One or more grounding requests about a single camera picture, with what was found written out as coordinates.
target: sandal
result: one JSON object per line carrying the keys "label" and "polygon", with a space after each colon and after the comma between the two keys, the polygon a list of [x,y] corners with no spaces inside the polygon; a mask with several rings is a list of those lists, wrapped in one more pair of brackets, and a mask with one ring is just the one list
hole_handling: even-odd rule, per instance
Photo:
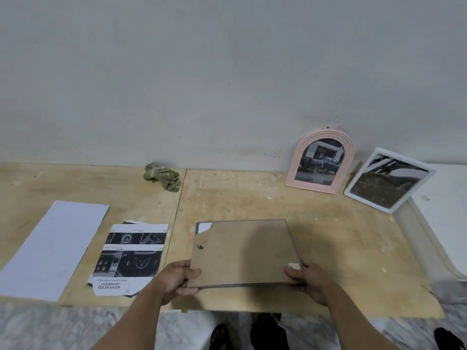
{"label": "sandal", "polygon": [[211,341],[209,350],[232,350],[232,343],[230,342],[230,334],[227,325],[219,324],[214,328],[211,334]]}

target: frame backing board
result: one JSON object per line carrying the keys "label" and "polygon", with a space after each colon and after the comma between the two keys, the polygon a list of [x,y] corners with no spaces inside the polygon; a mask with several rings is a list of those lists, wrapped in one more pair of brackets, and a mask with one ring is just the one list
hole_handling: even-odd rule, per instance
{"label": "frame backing board", "polygon": [[201,275],[189,287],[299,284],[284,272],[299,264],[285,220],[221,221],[194,237],[190,267]]}

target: pink arched picture frame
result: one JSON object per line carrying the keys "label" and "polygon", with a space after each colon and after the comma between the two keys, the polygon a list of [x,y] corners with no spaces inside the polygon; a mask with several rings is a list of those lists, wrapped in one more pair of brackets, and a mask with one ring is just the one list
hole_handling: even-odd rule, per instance
{"label": "pink arched picture frame", "polygon": [[[333,160],[332,158],[324,157],[324,155],[316,159],[313,159],[311,157],[305,157],[305,149],[307,149],[308,146],[310,146],[312,143],[317,142],[319,140],[323,140],[323,139],[334,139],[336,141],[339,141],[344,151],[343,152],[344,158],[342,159],[341,162],[335,159]],[[337,130],[337,129],[319,129],[319,130],[312,131],[308,133],[307,135],[305,135],[298,142],[293,158],[292,158],[292,163],[290,164],[289,173],[287,174],[287,178],[285,179],[285,185],[287,187],[294,187],[294,188],[300,188],[300,189],[319,191],[323,193],[336,194],[343,180],[347,176],[347,171],[350,167],[350,164],[353,161],[354,155],[355,155],[355,152],[353,150],[352,141],[350,140],[350,137],[344,132]],[[308,168],[303,167],[305,165],[305,163],[303,163],[304,162],[303,159],[305,159],[306,162],[311,160],[312,162],[310,165],[312,167],[314,165],[315,168],[309,171]],[[334,169],[336,165],[338,165],[338,168],[332,177],[332,169]],[[301,176],[306,176],[310,178],[300,177],[301,180],[297,180],[296,179],[298,177],[297,172],[299,169],[300,169]],[[327,177],[332,178],[331,184],[326,185],[325,181],[321,181],[322,183],[318,183],[320,180],[313,179],[313,172],[317,172],[314,174],[315,176],[318,176],[319,174],[326,174],[326,173],[320,173],[320,172],[328,172]],[[317,183],[304,182],[302,179],[316,181]]]}

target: white picture frame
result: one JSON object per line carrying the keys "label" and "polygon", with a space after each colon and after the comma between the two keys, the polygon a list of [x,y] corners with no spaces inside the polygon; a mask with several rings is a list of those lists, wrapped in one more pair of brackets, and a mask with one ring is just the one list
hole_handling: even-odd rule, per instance
{"label": "white picture frame", "polygon": [[435,173],[434,168],[421,161],[377,147],[345,188],[344,195],[392,214]]}

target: white wall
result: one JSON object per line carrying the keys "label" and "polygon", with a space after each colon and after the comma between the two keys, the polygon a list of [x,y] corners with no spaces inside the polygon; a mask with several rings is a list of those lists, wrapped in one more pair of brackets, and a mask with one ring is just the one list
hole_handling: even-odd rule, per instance
{"label": "white wall", "polygon": [[0,161],[287,170],[341,127],[467,163],[467,0],[1,0]]}

